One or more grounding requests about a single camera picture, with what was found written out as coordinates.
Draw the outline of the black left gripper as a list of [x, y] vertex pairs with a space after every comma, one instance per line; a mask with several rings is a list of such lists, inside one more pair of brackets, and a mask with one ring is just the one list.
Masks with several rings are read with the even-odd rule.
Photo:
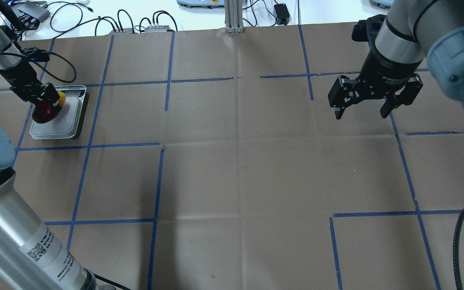
[[0, 75], [9, 83], [11, 91], [25, 102], [33, 104], [32, 115], [44, 115], [46, 103], [61, 108], [61, 97], [54, 85], [43, 85], [31, 66], [14, 66], [0, 69]]

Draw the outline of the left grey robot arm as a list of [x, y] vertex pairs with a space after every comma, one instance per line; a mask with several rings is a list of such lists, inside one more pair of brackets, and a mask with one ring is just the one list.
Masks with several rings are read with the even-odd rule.
[[[37, 47], [21, 48], [0, 27], [0, 75], [14, 94], [33, 104], [33, 121], [46, 124], [73, 117], [77, 130], [85, 87], [57, 89], [39, 81], [31, 64], [49, 61], [50, 55]], [[116, 283], [82, 266], [16, 192], [16, 155], [0, 127], [0, 277], [15, 290], [116, 290]]]

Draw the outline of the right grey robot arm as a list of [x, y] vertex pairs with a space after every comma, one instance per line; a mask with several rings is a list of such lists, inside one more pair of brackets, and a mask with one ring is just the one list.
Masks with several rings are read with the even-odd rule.
[[340, 75], [329, 91], [336, 119], [364, 100], [384, 99], [382, 118], [411, 105], [423, 88], [424, 60], [442, 92], [464, 102], [464, 0], [395, 0], [386, 15], [360, 20], [351, 38], [369, 53], [355, 79]]

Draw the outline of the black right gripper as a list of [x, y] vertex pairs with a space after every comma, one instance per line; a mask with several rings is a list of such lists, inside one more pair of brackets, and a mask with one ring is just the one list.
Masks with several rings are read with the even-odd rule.
[[422, 61], [400, 64], [370, 52], [355, 78], [339, 75], [328, 92], [328, 104], [340, 120], [349, 106], [364, 100], [385, 99], [380, 108], [383, 119], [401, 105], [414, 103], [423, 82], [416, 70]]

